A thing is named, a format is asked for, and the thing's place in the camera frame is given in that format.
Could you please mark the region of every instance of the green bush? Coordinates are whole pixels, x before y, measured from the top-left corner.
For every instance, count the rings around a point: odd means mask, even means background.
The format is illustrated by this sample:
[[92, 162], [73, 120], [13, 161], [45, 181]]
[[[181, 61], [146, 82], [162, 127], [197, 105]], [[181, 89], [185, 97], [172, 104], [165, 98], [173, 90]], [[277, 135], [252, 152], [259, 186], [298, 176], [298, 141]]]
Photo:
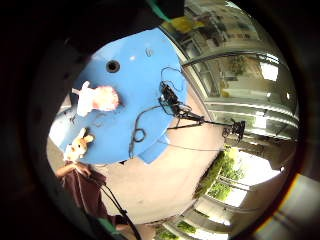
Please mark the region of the green bush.
[[185, 221], [181, 221], [178, 223], [177, 227], [184, 231], [185, 233], [195, 233], [196, 228], [194, 226], [191, 226], [190, 224], [186, 223]]
[[224, 201], [231, 192], [231, 188], [227, 185], [216, 183], [209, 190], [208, 194], [218, 200]]
[[155, 239], [161, 240], [178, 240], [179, 237], [168, 231], [165, 227], [160, 226], [156, 229]]
[[212, 165], [207, 169], [202, 178], [200, 179], [197, 189], [193, 195], [194, 198], [199, 198], [204, 195], [207, 190], [210, 188], [212, 183], [216, 180], [219, 175], [222, 163], [219, 159], [224, 155], [223, 152], [220, 152], [217, 158], [213, 161]]

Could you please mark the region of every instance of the black cable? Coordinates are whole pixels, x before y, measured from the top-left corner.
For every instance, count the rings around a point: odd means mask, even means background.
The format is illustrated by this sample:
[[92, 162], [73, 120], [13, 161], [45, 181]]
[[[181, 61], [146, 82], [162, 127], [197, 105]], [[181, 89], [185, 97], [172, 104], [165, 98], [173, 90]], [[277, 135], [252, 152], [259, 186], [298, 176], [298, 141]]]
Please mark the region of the black cable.
[[[142, 114], [144, 114], [144, 113], [146, 113], [146, 112], [148, 112], [148, 111], [151, 111], [151, 110], [153, 110], [153, 109], [155, 109], [155, 108], [159, 108], [159, 107], [161, 107], [161, 106], [158, 106], [158, 105], [157, 105], [157, 106], [153, 106], [153, 107], [150, 107], [150, 108], [147, 108], [147, 109], [143, 110], [142, 112], [140, 112], [140, 113], [138, 114], [138, 116], [137, 116], [137, 118], [136, 118], [136, 121], [135, 121], [135, 123], [134, 123], [134, 129], [133, 129], [133, 131], [132, 131], [131, 141], [130, 141], [130, 144], [129, 144], [129, 157], [130, 157], [130, 158], [133, 158], [134, 143], [135, 143], [135, 142], [142, 142], [142, 141], [145, 139], [145, 137], [146, 137], [146, 132], [145, 132], [145, 130], [144, 130], [143, 128], [138, 128], [138, 123], [139, 123], [140, 117], [142, 116]], [[136, 138], [137, 132], [142, 132], [143, 137], [140, 138], [140, 139], [137, 139], [137, 138]]]
[[221, 148], [221, 149], [197, 149], [197, 148], [187, 148], [187, 147], [182, 147], [182, 146], [177, 146], [174, 144], [170, 144], [170, 143], [166, 143], [166, 142], [162, 142], [160, 140], [158, 140], [159, 143], [171, 146], [171, 147], [176, 147], [176, 148], [181, 148], [181, 149], [185, 149], [185, 150], [192, 150], [192, 151], [198, 151], [198, 152], [220, 152], [220, 151], [224, 151], [226, 150], [225, 148]]
[[[100, 185], [95, 179], [91, 178], [90, 176], [85, 176], [83, 175], [86, 179], [90, 180], [91, 182], [95, 183], [102, 191], [103, 193], [111, 200], [111, 202], [115, 205], [115, 207], [119, 210], [121, 216], [126, 220], [126, 222], [129, 224], [130, 228], [132, 229], [132, 231], [134, 232], [134, 235], [136, 237], [137, 240], [142, 240], [140, 233], [138, 232], [137, 228], [135, 227], [135, 225], [133, 224], [133, 222], [131, 221], [131, 219], [128, 217], [127, 215], [127, 211], [124, 210], [120, 203], [118, 202], [117, 198], [114, 196], [113, 192], [111, 191], [111, 189], [107, 186], [106, 183]], [[112, 197], [102, 188], [102, 186], [104, 186], [105, 188], [108, 189], [108, 191], [111, 193]]]
[[190, 107], [189, 105], [187, 104], [184, 104], [183, 102], [179, 102], [179, 106], [181, 107], [185, 107], [187, 109], [181, 109], [181, 111], [184, 111], [185, 113], [187, 112], [192, 112], [192, 107]]
[[175, 127], [169, 127], [167, 128], [167, 130], [177, 130], [177, 129], [181, 129], [181, 128], [190, 128], [190, 127], [199, 127], [202, 126], [200, 123], [194, 123], [194, 124], [188, 124], [188, 125], [183, 125], [183, 126], [175, 126]]
[[171, 70], [173, 70], [173, 71], [177, 71], [177, 72], [179, 72], [181, 75], [183, 75], [182, 72], [181, 72], [181, 70], [179, 70], [179, 69], [177, 69], [177, 68], [164, 67], [164, 68], [161, 69], [161, 82], [162, 82], [162, 83], [169, 82], [169, 83], [171, 83], [172, 87], [173, 87], [176, 91], [181, 92], [181, 91], [183, 90], [183, 81], [181, 81], [181, 87], [180, 87], [180, 89], [177, 89], [172, 81], [170, 81], [170, 80], [163, 80], [163, 71], [164, 71], [164, 70], [167, 70], [167, 69], [171, 69]]

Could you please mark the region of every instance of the maroon shirt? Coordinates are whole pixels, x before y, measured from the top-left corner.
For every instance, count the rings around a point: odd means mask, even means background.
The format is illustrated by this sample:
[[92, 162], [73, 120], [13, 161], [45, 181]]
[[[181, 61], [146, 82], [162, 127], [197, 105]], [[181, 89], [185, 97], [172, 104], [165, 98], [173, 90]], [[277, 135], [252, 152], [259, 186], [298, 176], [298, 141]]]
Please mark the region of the maroon shirt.
[[61, 179], [62, 186], [69, 192], [79, 208], [93, 217], [107, 219], [114, 225], [115, 217], [108, 215], [108, 211], [101, 199], [100, 188], [106, 184], [106, 177], [93, 169], [90, 169], [90, 171], [91, 176], [89, 179], [77, 170], [67, 173]]

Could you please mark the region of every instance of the blue table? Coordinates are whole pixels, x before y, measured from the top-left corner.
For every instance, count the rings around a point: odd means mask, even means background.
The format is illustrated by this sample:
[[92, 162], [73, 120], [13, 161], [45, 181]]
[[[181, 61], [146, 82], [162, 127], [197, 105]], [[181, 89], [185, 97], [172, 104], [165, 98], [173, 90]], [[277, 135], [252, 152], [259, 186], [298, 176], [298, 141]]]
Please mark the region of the blue table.
[[[115, 73], [106, 70], [106, 64], [112, 60], [120, 63], [120, 69]], [[114, 163], [138, 156], [151, 163], [166, 148], [159, 140], [167, 141], [165, 132], [173, 117], [161, 107], [143, 113], [138, 127], [146, 135], [143, 141], [134, 143], [130, 156], [132, 132], [141, 112], [160, 105], [158, 98], [162, 80], [167, 81], [181, 102], [185, 102], [186, 80], [181, 72], [173, 69], [180, 70], [179, 59], [168, 38], [158, 28], [108, 43], [91, 56], [73, 88], [80, 90], [85, 81], [90, 81], [91, 88], [112, 86], [119, 93], [123, 105], [109, 112], [92, 110], [81, 117], [76, 114], [78, 95], [70, 93], [72, 107], [57, 115], [51, 126], [50, 138], [64, 151], [80, 129], [88, 127], [95, 140], [89, 143], [82, 162]], [[141, 132], [137, 132], [136, 138], [142, 137], [139, 134]]]

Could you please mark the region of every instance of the wire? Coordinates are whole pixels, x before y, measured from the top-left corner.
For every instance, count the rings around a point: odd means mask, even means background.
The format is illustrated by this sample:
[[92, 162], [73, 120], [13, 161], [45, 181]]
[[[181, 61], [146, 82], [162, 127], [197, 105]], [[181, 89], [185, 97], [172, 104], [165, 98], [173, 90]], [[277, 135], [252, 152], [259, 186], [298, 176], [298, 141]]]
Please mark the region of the wire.
[[[120, 203], [118, 202], [117, 198], [114, 196], [113, 192], [111, 191], [111, 189], [107, 186], [106, 183], [100, 185], [95, 179], [91, 178], [91, 177], [87, 177], [83, 174], [81, 174], [82, 176], [84, 176], [86, 179], [92, 181], [93, 183], [95, 183], [102, 191], [103, 193], [111, 200], [111, 202], [115, 205], [115, 207], [119, 210], [120, 214], [122, 215], [122, 217], [126, 220], [126, 222], [129, 224], [129, 226], [131, 227], [132, 231], [134, 232], [134, 235], [136, 237], [137, 240], [142, 240], [137, 228], [135, 227], [135, 225], [133, 224], [133, 222], [131, 221], [131, 219], [128, 217], [127, 215], [127, 211], [124, 210]], [[105, 188], [108, 189], [108, 191], [111, 193], [111, 196], [102, 188], [102, 186], [104, 186]]]
[[178, 145], [174, 145], [174, 144], [170, 144], [170, 143], [166, 143], [166, 142], [162, 142], [161, 140], [158, 140], [159, 143], [171, 146], [171, 147], [175, 147], [175, 148], [181, 148], [181, 149], [185, 149], [185, 150], [191, 150], [191, 151], [198, 151], [198, 152], [219, 152], [219, 151], [224, 151], [226, 150], [225, 148], [221, 148], [221, 149], [198, 149], [198, 148], [187, 148], [187, 147], [182, 147], [182, 146], [178, 146]]
[[[149, 112], [149, 111], [151, 111], [153, 109], [159, 108], [159, 107], [161, 107], [161, 106], [159, 106], [159, 105], [153, 106], [153, 107], [150, 107], [150, 108], [147, 108], [147, 109], [143, 110], [142, 112], [140, 112], [138, 114], [138, 116], [136, 118], [136, 121], [134, 123], [134, 129], [132, 131], [131, 141], [130, 141], [130, 144], [129, 144], [129, 157], [130, 158], [133, 158], [134, 143], [135, 142], [142, 142], [145, 139], [146, 135], [147, 135], [143, 128], [138, 128], [138, 122], [140, 120], [140, 117], [142, 116], [142, 114], [144, 114], [146, 112]], [[142, 134], [143, 134], [142, 138], [140, 138], [140, 139], [136, 138], [137, 132], [142, 132]]]
[[183, 75], [182, 72], [181, 72], [181, 70], [179, 70], [179, 69], [177, 69], [177, 68], [164, 67], [164, 68], [161, 69], [161, 82], [163, 82], [163, 83], [169, 82], [169, 83], [171, 83], [172, 87], [173, 87], [176, 91], [181, 92], [181, 91], [183, 90], [183, 81], [181, 81], [181, 87], [180, 87], [180, 89], [177, 89], [172, 81], [170, 81], [170, 80], [163, 80], [163, 71], [164, 71], [164, 70], [167, 70], [167, 69], [170, 69], [170, 70], [173, 70], [173, 71], [177, 71], [177, 72], [179, 72], [181, 75]]

